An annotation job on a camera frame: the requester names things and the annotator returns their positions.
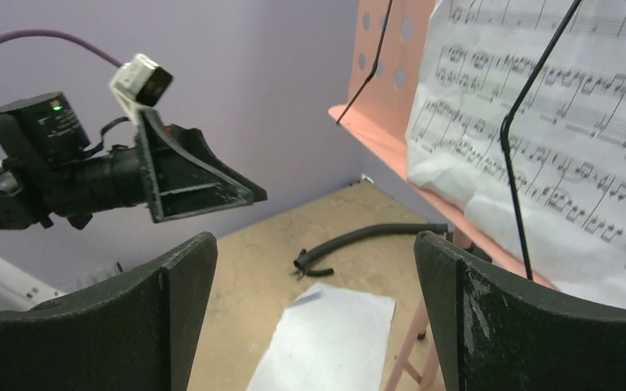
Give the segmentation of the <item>pink perforated music stand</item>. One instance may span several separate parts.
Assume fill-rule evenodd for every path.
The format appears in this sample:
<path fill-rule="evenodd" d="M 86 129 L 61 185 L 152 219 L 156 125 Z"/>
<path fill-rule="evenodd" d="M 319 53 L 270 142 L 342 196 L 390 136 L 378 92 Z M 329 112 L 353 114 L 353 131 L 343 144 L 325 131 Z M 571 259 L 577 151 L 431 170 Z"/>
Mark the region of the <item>pink perforated music stand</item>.
<path fill-rule="evenodd" d="M 404 181 L 407 179 L 405 132 L 436 2 L 359 1 L 348 101 L 328 110 L 339 125 Z M 384 65 L 384 75 L 376 76 L 380 62 Z M 464 217 L 462 210 L 431 191 L 409 186 L 455 226 L 454 244 L 461 248 L 476 244 L 497 265 L 525 275 L 523 264 Z M 415 367 L 410 354 L 420 342 L 417 339 L 420 332 L 425 332 L 428 353 L 425 363 Z M 404 375 L 413 380 L 416 390 L 445 390 L 438 381 L 439 374 L 439 356 L 420 293 L 384 390 L 396 390 Z"/>

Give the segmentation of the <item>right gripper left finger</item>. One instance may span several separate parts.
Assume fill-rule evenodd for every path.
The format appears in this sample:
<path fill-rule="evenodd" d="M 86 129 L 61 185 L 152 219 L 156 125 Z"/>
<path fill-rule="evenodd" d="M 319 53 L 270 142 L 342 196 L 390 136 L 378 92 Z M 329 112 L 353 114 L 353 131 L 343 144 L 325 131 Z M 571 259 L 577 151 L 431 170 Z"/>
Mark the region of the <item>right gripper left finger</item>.
<path fill-rule="evenodd" d="M 202 232 L 91 287 L 0 311 L 0 390 L 185 390 L 217 260 Z"/>

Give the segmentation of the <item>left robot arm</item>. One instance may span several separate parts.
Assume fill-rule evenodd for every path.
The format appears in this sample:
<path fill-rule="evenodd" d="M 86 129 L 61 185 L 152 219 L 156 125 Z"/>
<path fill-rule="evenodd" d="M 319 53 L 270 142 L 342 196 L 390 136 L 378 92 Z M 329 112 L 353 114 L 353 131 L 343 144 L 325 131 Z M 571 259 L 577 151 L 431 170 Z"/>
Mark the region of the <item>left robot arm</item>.
<path fill-rule="evenodd" d="M 134 113 L 133 146 L 92 145 L 65 95 L 40 94 L 0 107 L 0 230 L 81 230 L 93 216 L 145 205 L 154 223 L 256 204 L 267 192 L 210 149 L 202 131 L 167 125 L 156 109 Z"/>

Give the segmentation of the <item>printed sheet music page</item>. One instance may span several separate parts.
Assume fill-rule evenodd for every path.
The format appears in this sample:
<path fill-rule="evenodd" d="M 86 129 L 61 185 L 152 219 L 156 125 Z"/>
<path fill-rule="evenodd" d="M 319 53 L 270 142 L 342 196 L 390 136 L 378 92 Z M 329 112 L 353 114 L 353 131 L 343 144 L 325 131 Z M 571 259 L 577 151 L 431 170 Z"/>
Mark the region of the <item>printed sheet music page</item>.
<path fill-rule="evenodd" d="M 626 1 L 440 1 L 406 140 L 407 176 L 515 257 L 512 168 L 532 269 L 626 308 Z"/>

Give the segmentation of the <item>white paper sheet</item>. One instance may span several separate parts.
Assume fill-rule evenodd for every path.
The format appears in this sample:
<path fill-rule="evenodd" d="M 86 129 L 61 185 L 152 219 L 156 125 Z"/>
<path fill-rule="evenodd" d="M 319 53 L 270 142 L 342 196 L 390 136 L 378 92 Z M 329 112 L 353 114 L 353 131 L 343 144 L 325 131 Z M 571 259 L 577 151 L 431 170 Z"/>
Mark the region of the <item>white paper sheet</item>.
<path fill-rule="evenodd" d="M 250 390 L 379 390 L 395 300 L 315 283 L 286 308 Z"/>

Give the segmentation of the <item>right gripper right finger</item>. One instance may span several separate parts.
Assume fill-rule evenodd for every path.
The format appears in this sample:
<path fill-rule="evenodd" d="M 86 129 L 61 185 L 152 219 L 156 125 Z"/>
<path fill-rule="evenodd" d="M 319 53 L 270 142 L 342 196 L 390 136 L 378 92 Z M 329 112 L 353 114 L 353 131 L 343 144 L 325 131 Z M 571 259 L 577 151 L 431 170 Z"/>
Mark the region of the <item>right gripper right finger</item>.
<path fill-rule="evenodd" d="M 626 390 L 626 309 L 558 292 L 425 231 L 414 254 L 449 390 Z"/>

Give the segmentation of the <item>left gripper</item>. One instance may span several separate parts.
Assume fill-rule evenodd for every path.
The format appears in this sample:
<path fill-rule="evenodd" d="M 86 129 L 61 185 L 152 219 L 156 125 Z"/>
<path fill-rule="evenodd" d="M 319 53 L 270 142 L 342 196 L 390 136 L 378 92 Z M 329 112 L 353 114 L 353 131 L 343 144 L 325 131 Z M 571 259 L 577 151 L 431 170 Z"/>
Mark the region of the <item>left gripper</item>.
<path fill-rule="evenodd" d="M 154 108 L 138 111 L 135 146 L 102 158 L 102 210 L 147 205 L 169 222 L 267 200 L 267 191 L 216 157 L 197 128 L 165 125 Z"/>

